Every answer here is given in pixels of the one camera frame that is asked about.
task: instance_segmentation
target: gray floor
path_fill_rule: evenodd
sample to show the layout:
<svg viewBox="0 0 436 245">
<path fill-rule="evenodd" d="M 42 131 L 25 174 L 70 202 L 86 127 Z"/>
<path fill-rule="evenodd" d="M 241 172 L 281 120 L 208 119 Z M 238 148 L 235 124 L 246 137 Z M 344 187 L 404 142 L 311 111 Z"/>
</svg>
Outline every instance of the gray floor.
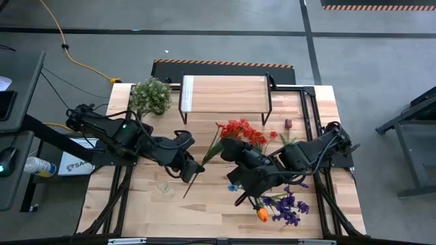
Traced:
<svg viewBox="0 0 436 245">
<path fill-rule="evenodd" d="M 296 0 L 46 3 L 61 26 L 71 28 L 304 31 Z M 436 12 L 323 11 L 318 0 L 308 0 L 307 5 L 314 31 L 436 31 Z M 0 13 L 0 25 L 54 27 L 43 7 L 31 0 L 11 1 Z M 145 79 L 154 59 L 171 58 L 287 63 L 295 66 L 298 84 L 313 84 L 305 37 L 67 35 L 67 40 L 76 59 L 125 82 Z M 411 176 L 396 135 L 389 132 L 381 137 L 374 128 L 435 85 L 435 40 L 315 38 L 314 42 L 322 83 L 334 86 L 343 126 L 353 142 L 361 143 L 354 163 L 367 233 L 375 238 L 434 244 L 436 195 L 397 199 L 397 191 L 412 187 Z M 110 94 L 106 80 L 66 59 L 59 35 L 0 33 L 0 44 L 18 50 L 45 50 L 47 69 L 89 92 Z M 50 75 L 49 79 L 70 106 L 107 102 Z M 38 83 L 29 113 L 45 122 L 64 123 L 66 119 L 65 107 L 44 80 Z M 0 240 L 72 234 L 85 190 L 86 183 L 39 187 L 39 212 L 20 214 L 15 208 L 0 213 Z"/>
</svg>

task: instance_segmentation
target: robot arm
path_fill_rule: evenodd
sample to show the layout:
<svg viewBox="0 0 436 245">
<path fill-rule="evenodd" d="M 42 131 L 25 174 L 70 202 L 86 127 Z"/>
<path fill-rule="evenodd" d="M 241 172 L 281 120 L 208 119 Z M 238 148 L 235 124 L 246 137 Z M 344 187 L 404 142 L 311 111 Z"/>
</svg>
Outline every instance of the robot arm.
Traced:
<svg viewBox="0 0 436 245">
<path fill-rule="evenodd" d="M 74 131 L 91 134 L 99 142 L 96 145 L 92 164 L 94 165 L 135 165 L 138 157 L 145 157 L 165 167 L 173 178 L 182 178 L 188 183 L 195 173 L 204 172 L 204 168 L 196 163 L 187 149 L 195 143 L 190 132 L 175 131 L 176 137 L 153 137 L 153 127 L 136 120 L 110 119 L 93 111 L 93 104 L 78 105 L 68 110 L 66 125 Z"/>
<path fill-rule="evenodd" d="M 299 184 L 305 176 L 313 175 L 322 161 L 336 154 L 347 156 L 358 147 L 352 146 L 338 122 L 330 122 L 325 134 L 310 142 L 288 144 L 268 156 L 241 140 L 225 138 L 222 144 L 221 158 L 238 165 L 228 179 L 241 184 L 247 196 L 255 198 L 274 186 Z"/>
</svg>

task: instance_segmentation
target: wooden tabletop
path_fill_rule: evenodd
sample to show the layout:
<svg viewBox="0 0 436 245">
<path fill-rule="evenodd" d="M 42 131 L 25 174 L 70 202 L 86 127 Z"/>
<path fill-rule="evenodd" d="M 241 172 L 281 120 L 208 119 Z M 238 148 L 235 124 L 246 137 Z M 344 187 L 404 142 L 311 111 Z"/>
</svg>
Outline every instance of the wooden tabletop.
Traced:
<svg viewBox="0 0 436 245">
<path fill-rule="evenodd" d="M 182 92 L 182 112 L 261 113 L 270 109 L 266 76 L 184 76 Z"/>
<path fill-rule="evenodd" d="M 127 108 L 131 84 L 115 84 L 108 107 L 108 114 Z M 339 113 L 331 86 L 315 86 L 317 104 L 322 125 L 330 121 L 339 121 Z M 290 137 L 307 140 L 303 123 L 300 95 L 294 92 L 272 92 L 272 113 L 264 127 L 257 114 L 190 114 L 184 125 L 178 112 L 178 93 L 172 95 L 172 106 L 162 116 L 145 116 L 142 121 L 152 125 L 153 135 L 174 138 L 173 130 L 184 129 L 192 132 L 196 143 L 189 152 L 200 162 L 217 130 L 216 123 L 226 123 L 229 119 L 247 119 L 251 126 L 263 130 L 285 133 L 284 120 L 292 119 Z M 272 152 L 282 147 L 281 141 L 273 140 L 267 150 Z M 198 238 L 321 238 L 320 218 L 317 209 L 315 187 L 312 178 L 306 178 L 308 189 L 291 186 L 297 200 L 310 206 L 309 214 L 301 214 L 298 227 L 286 226 L 283 221 L 262 223 L 249 203 L 234 206 L 235 199 L 242 193 L 230 192 L 226 174 L 235 168 L 235 164 L 215 157 L 205 165 L 206 171 L 200 174 L 192 189 L 183 199 L 188 184 L 172 179 L 158 164 L 141 159 L 134 167 L 129 188 L 129 198 L 125 211 L 123 237 L 198 237 Z M 86 199 L 83 205 L 78 232 L 84 231 L 99 215 L 108 201 L 114 167 L 102 167 L 91 176 Z M 174 197 L 166 197 L 157 190 L 157 183 L 166 180 L 175 190 Z M 354 181 L 343 169 L 332 170 L 334 192 L 338 206 L 355 228 L 365 233 L 360 205 Z M 279 186 L 269 193 L 282 193 Z M 331 211 L 327 207 L 327 218 L 332 232 Z M 117 216 L 114 212 L 112 224 Z"/>
</svg>

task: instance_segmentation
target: yellow cable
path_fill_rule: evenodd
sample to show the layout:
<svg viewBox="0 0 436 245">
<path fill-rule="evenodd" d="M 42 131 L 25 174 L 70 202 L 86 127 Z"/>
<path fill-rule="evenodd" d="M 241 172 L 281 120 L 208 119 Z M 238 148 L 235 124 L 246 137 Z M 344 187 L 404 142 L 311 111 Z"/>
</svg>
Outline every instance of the yellow cable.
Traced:
<svg viewBox="0 0 436 245">
<path fill-rule="evenodd" d="M 50 11 L 50 9 L 47 7 L 47 5 L 46 5 L 42 0 L 40 0 L 40 2 L 41 2 L 42 5 L 46 8 L 46 10 L 48 11 L 48 13 L 52 16 L 52 19 L 54 20 L 54 23 L 56 23 L 56 26 L 57 26 L 57 28 L 59 29 L 59 32 L 61 33 L 61 37 L 62 37 L 62 42 L 63 42 L 63 44 L 67 45 L 67 42 L 66 42 L 66 40 L 65 40 L 65 36 L 64 36 L 64 34 L 63 34 L 63 32 L 62 32 L 61 27 L 59 26 L 59 23 L 57 22 L 57 19 L 56 19 L 55 15 L 53 15 L 53 13 Z M 90 67 L 90 66 L 85 65 L 85 64 L 82 64 L 82 63 L 80 63 L 80 62 L 78 62 L 78 61 L 75 61 L 75 60 L 74 60 L 74 59 L 69 55 L 69 52 L 68 52 L 68 49 L 67 49 L 67 48 L 64 48 L 64 51 L 65 51 L 65 53 L 67 54 L 68 58 L 69 58 L 73 63 L 75 63 L 75 64 L 77 64 L 77 65 L 79 65 L 79 66 L 81 66 L 81 67 L 85 67 L 85 68 L 87 68 L 87 69 L 90 69 L 91 71 L 96 72 L 97 74 L 99 74 L 99 75 L 105 77 L 105 79 L 109 80 L 109 82 L 110 82 L 111 84 L 114 84 L 114 83 L 116 83 L 116 82 L 120 82 L 120 81 L 121 81 L 120 78 L 109 78 L 109 77 L 106 76 L 104 73 L 98 71 L 96 68 L 94 68 L 94 67 Z"/>
<path fill-rule="evenodd" d="M 48 126 L 55 126 L 55 127 L 61 127 L 61 128 L 63 128 L 63 129 L 67 129 L 67 130 L 69 130 L 69 131 L 71 131 L 71 132 L 74 132 L 72 129 L 70 129 L 69 127 L 67 127 L 67 126 L 65 126 L 65 125 L 62 125 L 62 124 L 59 124 L 59 123 L 53 123 L 53 122 L 43 122 L 45 125 L 48 125 Z"/>
</svg>

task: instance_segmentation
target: green plant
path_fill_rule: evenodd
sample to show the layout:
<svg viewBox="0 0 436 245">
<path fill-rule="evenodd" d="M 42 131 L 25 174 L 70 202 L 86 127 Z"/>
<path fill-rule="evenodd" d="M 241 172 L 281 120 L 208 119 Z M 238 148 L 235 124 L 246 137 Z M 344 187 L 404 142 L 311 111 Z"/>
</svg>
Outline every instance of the green plant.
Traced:
<svg viewBox="0 0 436 245">
<path fill-rule="evenodd" d="M 130 96 L 130 107 L 138 114 L 163 114 L 170 109 L 171 87 L 157 78 L 150 77 L 137 84 Z"/>
</svg>

